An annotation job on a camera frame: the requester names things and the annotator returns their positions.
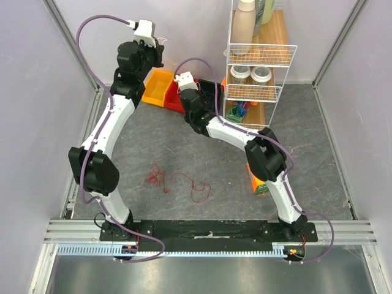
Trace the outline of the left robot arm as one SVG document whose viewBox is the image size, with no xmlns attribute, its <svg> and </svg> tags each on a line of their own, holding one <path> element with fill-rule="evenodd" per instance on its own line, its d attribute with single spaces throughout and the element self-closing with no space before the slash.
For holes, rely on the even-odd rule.
<svg viewBox="0 0 392 294">
<path fill-rule="evenodd" d="M 118 67 L 110 86 L 108 102 L 92 134 L 79 148 L 72 147 L 68 158 L 73 177 L 81 188 L 85 204 L 96 201 L 105 216 L 101 232 L 121 241 L 139 232 L 134 227 L 131 210 L 119 190 L 119 170 L 111 160 L 115 143 L 145 91 L 144 80 L 152 68 L 160 68 L 164 46 L 151 40 L 133 40 L 118 47 Z"/>
</svg>

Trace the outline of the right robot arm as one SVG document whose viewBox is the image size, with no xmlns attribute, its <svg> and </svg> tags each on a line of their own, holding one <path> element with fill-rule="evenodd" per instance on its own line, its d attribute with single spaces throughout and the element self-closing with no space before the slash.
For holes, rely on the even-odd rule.
<svg viewBox="0 0 392 294">
<path fill-rule="evenodd" d="M 256 132 L 230 124 L 207 109 L 196 89 L 181 90 L 179 95 L 185 122 L 196 133 L 222 140 L 245 152 L 251 173 L 267 185 L 274 200 L 282 237 L 287 241 L 300 237 L 307 217 L 293 195 L 287 178 L 287 155 L 274 132 L 267 127 Z"/>
</svg>

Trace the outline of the red storage bin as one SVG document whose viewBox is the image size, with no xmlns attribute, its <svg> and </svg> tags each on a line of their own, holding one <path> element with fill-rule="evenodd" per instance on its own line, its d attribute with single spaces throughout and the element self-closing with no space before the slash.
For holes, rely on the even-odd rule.
<svg viewBox="0 0 392 294">
<path fill-rule="evenodd" d="M 179 96 L 178 84 L 173 80 L 171 81 L 165 93 L 164 108 L 184 113 L 184 109 Z"/>
</svg>

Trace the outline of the black storage bin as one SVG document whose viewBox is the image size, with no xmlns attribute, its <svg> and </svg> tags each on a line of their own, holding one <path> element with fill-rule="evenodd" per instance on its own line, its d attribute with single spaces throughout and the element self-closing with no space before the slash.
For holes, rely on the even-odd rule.
<svg viewBox="0 0 392 294">
<path fill-rule="evenodd" d="M 198 84 L 200 85 L 200 93 L 207 108 L 211 111 L 215 111 L 215 82 L 199 79 Z M 221 115 L 224 87 L 220 83 L 217 84 L 217 95 L 217 109 Z"/>
</svg>

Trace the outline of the yellow storage bin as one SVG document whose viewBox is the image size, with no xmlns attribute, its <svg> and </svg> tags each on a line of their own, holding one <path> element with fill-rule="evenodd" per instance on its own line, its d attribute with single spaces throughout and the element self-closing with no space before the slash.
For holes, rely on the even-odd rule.
<svg viewBox="0 0 392 294">
<path fill-rule="evenodd" d="M 173 73 L 154 69 L 147 79 L 142 101 L 147 104 L 163 107 L 166 92 L 173 80 Z"/>
</svg>

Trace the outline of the blue red packet on shelf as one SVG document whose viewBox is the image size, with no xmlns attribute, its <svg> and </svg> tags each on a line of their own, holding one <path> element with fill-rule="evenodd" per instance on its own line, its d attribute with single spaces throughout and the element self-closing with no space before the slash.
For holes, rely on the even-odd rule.
<svg viewBox="0 0 392 294">
<path fill-rule="evenodd" d="M 251 106 L 257 106 L 258 102 L 252 101 L 240 101 L 238 102 L 238 110 L 239 111 L 248 111 Z"/>
</svg>

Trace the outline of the left paper cup with lid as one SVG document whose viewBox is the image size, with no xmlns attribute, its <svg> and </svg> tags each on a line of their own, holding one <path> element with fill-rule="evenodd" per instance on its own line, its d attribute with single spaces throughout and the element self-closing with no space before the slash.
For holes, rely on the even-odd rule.
<svg viewBox="0 0 392 294">
<path fill-rule="evenodd" d="M 249 66 L 232 66 L 230 69 L 232 82 L 234 84 L 244 85 L 251 75 L 251 68 Z"/>
</svg>

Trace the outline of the beige bottle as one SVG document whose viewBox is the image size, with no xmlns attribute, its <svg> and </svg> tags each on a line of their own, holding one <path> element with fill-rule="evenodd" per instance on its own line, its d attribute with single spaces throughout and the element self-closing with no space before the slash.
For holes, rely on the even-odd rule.
<svg viewBox="0 0 392 294">
<path fill-rule="evenodd" d="M 231 52 L 244 56 L 251 49 L 255 24 L 255 1 L 239 1 L 235 10 L 231 30 Z"/>
</svg>

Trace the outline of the orange green sponge pack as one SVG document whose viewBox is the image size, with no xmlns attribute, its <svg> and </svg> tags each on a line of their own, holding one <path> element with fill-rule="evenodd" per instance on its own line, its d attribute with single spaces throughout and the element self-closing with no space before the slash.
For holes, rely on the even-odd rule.
<svg viewBox="0 0 392 294">
<path fill-rule="evenodd" d="M 268 195 L 269 189 L 268 189 L 267 185 L 265 184 L 265 182 L 254 176 L 254 174 L 251 172 L 249 164 L 246 164 L 246 167 L 247 167 L 247 171 L 248 171 L 248 174 L 250 177 L 251 186 L 254 191 L 254 194 L 256 196 Z"/>
</svg>

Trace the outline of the grey-green bottle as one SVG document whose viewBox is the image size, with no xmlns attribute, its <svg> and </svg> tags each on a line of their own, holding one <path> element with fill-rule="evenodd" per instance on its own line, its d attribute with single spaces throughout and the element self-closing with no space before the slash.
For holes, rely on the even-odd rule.
<svg viewBox="0 0 392 294">
<path fill-rule="evenodd" d="M 255 0 L 255 24 L 253 36 L 260 33 L 266 0 Z"/>
</svg>

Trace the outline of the light green bottle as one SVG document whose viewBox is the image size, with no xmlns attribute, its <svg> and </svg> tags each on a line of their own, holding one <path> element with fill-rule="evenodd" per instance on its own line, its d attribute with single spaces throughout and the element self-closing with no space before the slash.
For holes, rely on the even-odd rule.
<svg viewBox="0 0 392 294">
<path fill-rule="evenodd" d="M 275 0 L 266 0 L 265 1 L 263 17 L 262 17 L 262 24 L 263 25 L 267 24 L 270 21 L 272 15 L 273 15 L 274 5 L 275 5 Z"/>
</svg>

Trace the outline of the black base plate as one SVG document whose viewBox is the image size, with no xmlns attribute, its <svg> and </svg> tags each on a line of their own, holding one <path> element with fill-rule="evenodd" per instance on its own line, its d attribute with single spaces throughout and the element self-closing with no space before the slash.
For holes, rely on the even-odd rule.
<svg viewBox="0 0 392 294">
<path fill-rule="evenodd" d="M 270 251 L 273 243 L 318 241 L 311 222 L 295 235 L 267 220 L 138 220 L 128 227 L 161 240 L 165 252 Z"/>
</svg>

